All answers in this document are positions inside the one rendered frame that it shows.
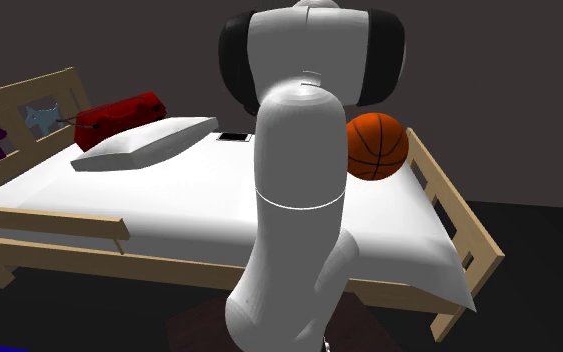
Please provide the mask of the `white pillow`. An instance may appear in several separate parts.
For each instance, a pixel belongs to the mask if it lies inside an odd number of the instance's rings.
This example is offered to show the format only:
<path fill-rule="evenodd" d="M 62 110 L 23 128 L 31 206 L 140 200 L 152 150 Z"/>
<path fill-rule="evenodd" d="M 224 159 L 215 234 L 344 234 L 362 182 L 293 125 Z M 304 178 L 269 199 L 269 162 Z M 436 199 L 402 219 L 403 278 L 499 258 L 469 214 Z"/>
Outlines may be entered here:
<path fill-rule="evenodd" d="M 216 117 L 169 117 L 113 135 L 71 161 L 78 172 L 142 169 L 187 150 L 219 127 Z"/>

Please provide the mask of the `red duffel bag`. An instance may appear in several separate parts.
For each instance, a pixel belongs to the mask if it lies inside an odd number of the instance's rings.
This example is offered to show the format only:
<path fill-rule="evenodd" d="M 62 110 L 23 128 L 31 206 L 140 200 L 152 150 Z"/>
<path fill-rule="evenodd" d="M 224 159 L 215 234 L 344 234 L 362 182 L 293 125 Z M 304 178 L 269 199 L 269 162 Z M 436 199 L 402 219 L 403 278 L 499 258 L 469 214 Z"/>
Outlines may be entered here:
<path fill-rule="evenodd" d="M 116 102 L 57 119 L 75 127 L 74 141 L 84 152 L 103 140 L 166 117 L 165 105 L 154 92 L 138 94 Z"/>

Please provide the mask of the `wooden bed with white mattress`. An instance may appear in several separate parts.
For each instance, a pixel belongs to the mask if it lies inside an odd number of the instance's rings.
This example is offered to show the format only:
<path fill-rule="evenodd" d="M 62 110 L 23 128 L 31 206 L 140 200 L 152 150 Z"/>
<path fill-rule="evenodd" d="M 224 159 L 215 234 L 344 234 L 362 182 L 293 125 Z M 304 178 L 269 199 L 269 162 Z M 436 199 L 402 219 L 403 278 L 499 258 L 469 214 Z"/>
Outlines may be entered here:
<path fill-rule="evenodd" d="M 210 134 L 182 154 L 122 172 L 77 172 L 73 130 L 35 138 L 20 107 L 89 107 L 74 68 L 0 87 L 0 287 L 13 267 L 217 289 L 240 278 L 257 228 L 254 137 Z M 370 306 L 430 312 L 441 341 L 503 252 L 416 135 L 381 181 L 350 178 L 343 226 L 360 255 L 347 290 Z"/>

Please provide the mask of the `grey-blue cat figure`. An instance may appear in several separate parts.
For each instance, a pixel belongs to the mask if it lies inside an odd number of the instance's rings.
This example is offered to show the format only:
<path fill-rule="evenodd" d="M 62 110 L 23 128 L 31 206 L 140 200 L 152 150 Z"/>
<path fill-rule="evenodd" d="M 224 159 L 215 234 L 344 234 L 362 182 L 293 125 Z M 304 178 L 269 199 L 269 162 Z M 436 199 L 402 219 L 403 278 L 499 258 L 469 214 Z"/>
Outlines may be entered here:
<path fill-rule="evenodd" d="M 38 126 L 44 136 L 50 134 L 49 127 L 56 123 L 59 128 L 64 127 L 63 122 L 59 122 L 60 109 L 59 104 L 56 103 L 51 109 L 46 110 L 35 110 L 29 106 L 26 107 L 27 117 L 25 119 L 25 124 L 28 128 Z"/>

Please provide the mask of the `orange basketball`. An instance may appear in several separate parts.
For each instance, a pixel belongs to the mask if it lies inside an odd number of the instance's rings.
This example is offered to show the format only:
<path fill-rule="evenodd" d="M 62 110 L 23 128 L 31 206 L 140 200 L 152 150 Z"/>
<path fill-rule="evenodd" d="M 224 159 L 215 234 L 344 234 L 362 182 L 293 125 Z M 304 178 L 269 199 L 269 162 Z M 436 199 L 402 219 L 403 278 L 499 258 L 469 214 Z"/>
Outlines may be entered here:
<path fill-rule="evenodd" d="M 364 113 L 346 125 L 348 172 L 361 180 L 392 176 L 406 162 L 409 140 L 405 128 L 384 113 Z"/>

